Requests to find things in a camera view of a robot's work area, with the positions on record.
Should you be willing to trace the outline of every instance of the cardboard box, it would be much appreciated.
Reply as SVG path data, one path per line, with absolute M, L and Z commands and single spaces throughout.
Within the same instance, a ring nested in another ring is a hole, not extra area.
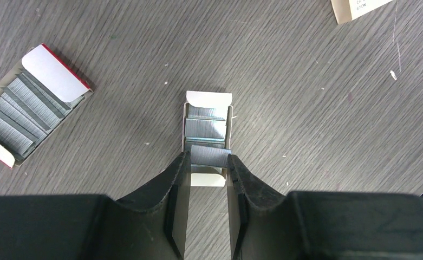
M 1 88 L 10 84 L 16 78 L 16 75 L 21 72 L 21 69 L 27 70 L 57 98 L 66 103 L 72 102 L 80 96 L 83 96 L 84 98 L 79 103 L 80 105 L 93 93 L 90 87 L 82 79 L 77 77 L 77 75 L 72 72 L 69 67 L 66 66 L 45 44 L 41 44 L 29 51 L 14 65 L 6 76 L 1 79 L 0 96 L 3 93 Z M 35 148 L 35 151 L 41 147 L 42 143 Z M 0 161 L 10 168 L 20 166 L 32 154 L 24 160 L 18 161 L 8 149 L 0 144 Z
M 354 20 L 392 0 L 331 0 L 338 24 Z
M 189 106 L 200 108 L 227 108 L 225 148 L 230 149 L 230 135 L 232 132 L 233 107 L 231 93 L 187 91 L 187 102 L 184 104 L 183 113 L 183 147 L 186 144 L 186 118 Z M 221 168 L 220 172 L 214 167 L 201 167 L 200 172 L 192 172 L 191 186 L 224 187 L 227 176 L 227 168 Z

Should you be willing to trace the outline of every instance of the scratch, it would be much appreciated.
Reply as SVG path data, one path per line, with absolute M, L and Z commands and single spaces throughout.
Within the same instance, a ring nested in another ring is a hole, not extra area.
M 242 21 L 239 21 L 239 20 L 231 20 L 231 21 L 233 21 L 233 22 L 237 22 L 237 23 L 251 24 L 251 22 L 242 22 Z
M 398 41 L 396 41 L 396 47 L 398 48 L 399 72 L 401 73 L 401 54 L 399 53 L 399 44 L 398 44 Z
M 395 42 L 395 31 L 396 31 L 396 17 L 398 16 L 398 0 L 396 0 L 396 10 L 395 10 L 395 24 L 393 26 L 393 42 Z
M 149 230 L 149 228 L 146 226 L 146 224 L 143 223 L 142 227 L 147 231 L 147 234 L 149 236 L 149 238 L 151 239 L 151 241 L 154 241 L 154 238 L 151 235 L 151 231 Z

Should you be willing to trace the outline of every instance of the open staple box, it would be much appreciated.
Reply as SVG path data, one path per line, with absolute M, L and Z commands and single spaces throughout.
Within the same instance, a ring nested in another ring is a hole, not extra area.
M 221 153 L 221 166 L 195 165 L 191 151 L 191 186 L 224 187 L 227 168 L 225 150 L 230 153 L 233 107 L 231 93 L 187 91 L 183 113 L 182 151 L 190 151 L 191 144 L 213 147 Z M 193 120 L 195 126 L 188 125 Z
M 33 48 L 0 81 L 0 161 L 21 165 L 92 93 L 45 44 Z

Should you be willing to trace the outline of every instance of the metal staples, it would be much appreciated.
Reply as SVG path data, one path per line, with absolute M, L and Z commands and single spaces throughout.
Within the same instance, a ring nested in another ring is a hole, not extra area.
M 74 101 L 67 102 L 66 105 L 70 106 L 71 108 L 75 108 L 82 100 L 83 100 L 83 95 L 78 97 Z
M 18 96 L 50 128 L 55 128 L 61 122 L 61 118 L 57 117 L 20 79 L 12 81 L 7 89 Z
M 37 125 L 35 125 L 30 119 L 24 116 L 20 111 L 18 111 L 13 105 L 9 104 L 5 99 L 0 97 L 0 111 L 12 119 L 14 122 L 18 123 L 29 133 L 38 138 L 38 143 L 44 140 L 47 137 L 47 133 L 42 131 Z
M 201 137 L 186 137 L 186 141 L 190 142 L 206 142 L 209 144 L 224 144 L 223 138 L 201 138 Z
M 224 168 L 227 167 L 227 156 L 230 153 L 229 149 L 192 145 L 191 164 Z
M 226 122 L 186 118 L 186 137 L 225 139 Z
M 29 149 L 23 153 L 21 156 L 23 157 L 23 160 L 28 157 L 30 154 L 32 154 L 32 152 L 36 149 L 37 146 L 31 146 L 29 147 Z
M 216 142 L 194 142 L 189 141 L 186 139 L 186 144 L 184 146 L 185 151 L 190 151 L 192 148 L 192 145 L 199 145 L 199 146 L 207 146 L 207 147 L 214 147 L 214 148 L 221 148 L 223 149 L 225 147 L 224 142 L 216 143 Z
M 64 112 L 66 112 L 63 108 L 61 110 L 63 113 L 56 108 L 52 103 L 49 101 L 49 99 L 46 98 L 42 93 L 45 93 L 44 91 L 40 91 L 40 88 L 37 86 L 37 84 L 31 82 L 28 80 L 27 77 L 24 76 L 24 74 L 18 74 L 17 78 L 36 96 L 38 97 L 44 105 L 46 105 L 50 111 L 52 111 L 58 118 L 63 119 L 64 118 Z
M 191 172 L 192 173 L 215 173 L 215 174 L 223 174 L 223 169 L 221 167 L 212 167 L 212 166 L 203 166 L 203 165 L 195 165 L 191 164 Z
M 51 128 L 44 122 L 42 119 L 37 116 L 29 107 L 21 101 L 18 96 L 16 96 L 8 88 L 3 88 L 4 93 L 2 93 L 1 98 L 5 99 L 9 104 L 18 109 L 24 116 L 26 116 L 33 123 L 41 127 L 46 133 L 51 131 Z
M 19 155 L 24 154 L 38 139 L 0 111 L 0 142 Z
M 226 121 L 227 108 L 203 108 L 189 105 L 187 118 Z
M 23 161 L 25 159 L 25 157 L 19 155 L 16 152 L 12 152 L 12 151 L 10 151 L 10 152 L 12 153 L 12 155 L 14 156 L 14 158 L 15 158 L 16 161 Z

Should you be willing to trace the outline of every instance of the table surface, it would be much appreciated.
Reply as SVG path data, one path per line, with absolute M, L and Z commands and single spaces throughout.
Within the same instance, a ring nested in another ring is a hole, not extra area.
M 232 153 L 282 193 L 423 192 L 423 1 L 344 25 L 329 0 L 0 1 L 0 79 L 40 43 L 95 94 L 0 194 L 129 193 L 180 152 L 187 90 L 233 94 Z M 186 259 L 230 259 L 224 188 L 192 188 Z

